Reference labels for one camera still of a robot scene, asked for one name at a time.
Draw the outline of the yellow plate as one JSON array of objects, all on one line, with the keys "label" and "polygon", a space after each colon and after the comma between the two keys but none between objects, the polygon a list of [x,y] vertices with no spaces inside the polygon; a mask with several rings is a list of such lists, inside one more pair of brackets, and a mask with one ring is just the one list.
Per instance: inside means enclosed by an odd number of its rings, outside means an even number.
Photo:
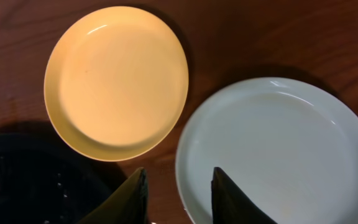
[{"label": "yellow plate", "polygon": [[188,94],[185,51],[151,12],[94,11],[60,37],[45,70],[44,100],[61,139],[99,161],[153,149],[176,125]]}]

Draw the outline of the light blue plate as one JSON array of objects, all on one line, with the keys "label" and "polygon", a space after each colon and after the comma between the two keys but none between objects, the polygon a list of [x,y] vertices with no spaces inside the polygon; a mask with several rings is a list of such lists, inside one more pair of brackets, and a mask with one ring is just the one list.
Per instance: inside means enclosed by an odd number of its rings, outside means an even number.
[{"label": "light blue plate", "polygon": [[213,221],[215,167],[277,223],[358,223],[358,117],[313,85],[245,80],[193,113],[175,174],[194,223]]}]

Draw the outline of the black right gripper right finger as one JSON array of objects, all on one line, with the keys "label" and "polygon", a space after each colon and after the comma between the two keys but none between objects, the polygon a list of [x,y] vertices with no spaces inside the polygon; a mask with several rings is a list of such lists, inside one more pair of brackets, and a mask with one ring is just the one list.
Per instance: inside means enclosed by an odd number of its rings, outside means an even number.
[{"label": "black right gripper right finger", "polygon": [[213,224],[277,224],[220,168],[211,181]]}]

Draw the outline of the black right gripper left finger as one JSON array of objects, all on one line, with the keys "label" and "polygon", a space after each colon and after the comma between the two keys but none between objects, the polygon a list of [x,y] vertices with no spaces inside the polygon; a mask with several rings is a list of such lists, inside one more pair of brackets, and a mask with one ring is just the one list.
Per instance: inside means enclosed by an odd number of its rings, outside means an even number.
[{"label": "black right gripper left finger", "polygon": [[141,167],[78,224],[147,224],[148,198],[147,173]]}]

